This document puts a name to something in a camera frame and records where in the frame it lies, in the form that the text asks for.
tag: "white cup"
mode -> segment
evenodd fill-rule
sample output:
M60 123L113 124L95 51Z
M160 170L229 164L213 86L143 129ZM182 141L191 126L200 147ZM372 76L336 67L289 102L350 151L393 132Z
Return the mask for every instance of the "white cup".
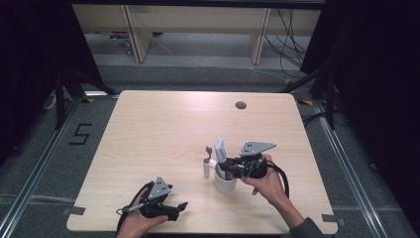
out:
M210 168L214 169L213 184L216 187L216 189L222 193L229 193L233 191L233 189L235 188L237 179L234 178L232 180L224 180L220 178L218 172L221 170L217 162L215 160L210 160L209 163L204 163L204 160L203 160L204 177L206 179L208 179L210 176Z

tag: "round hole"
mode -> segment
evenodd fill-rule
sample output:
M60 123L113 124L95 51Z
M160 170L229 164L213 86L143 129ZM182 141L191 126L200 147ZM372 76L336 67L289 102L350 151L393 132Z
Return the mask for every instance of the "round hole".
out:
M239 101L236 103L236 107L238 109L244 110L245 108L247 108L247 103L243 102L243 101Z

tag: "gray carpet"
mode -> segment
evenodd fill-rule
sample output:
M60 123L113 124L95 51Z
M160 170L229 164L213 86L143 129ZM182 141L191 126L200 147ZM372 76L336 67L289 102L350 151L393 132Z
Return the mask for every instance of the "gray carpet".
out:
M102 65L99 66L99 70L104 82L117 90L276 92L285 87L284 81L278 77L248 69ZM281 70L265 70L264 72L296 80L285 76ZM302 75L301 72L296 71L287 73ZM83 85L83 87L86 90L95 89L90 85ZM295 97L299 100L309 98L307 95L309 88L310 84L298 88L294 92ZM77 198L116 101L116 99L94 99L92 103L81 103L78 106L12 237L114 237L113 232L68 231L65 226L68 217L62 212L66 207L71 207ZM301 115L315 114L313 106L299 105L298 108ZM9 158L0 169L1 214L7 211L12 202L10 195L16 195L20 191L47 144L53 132L54 116L54 111L40 114L33 130L22 143L22 154ZM383 179L377 172L367 167L368 155L358 143L357 135L347 125L345 116L336 114L335 119L336 132L369 198L378 209L390 237L416 237ZM90 136L85 145L70 145L72 142L82 140L73 135L80 123L91 124L91 126L82 127L80 131ZM335 237L371 237L365 218L358 208L319 119L311 121L306 127L306 132L335 215L342 222Z

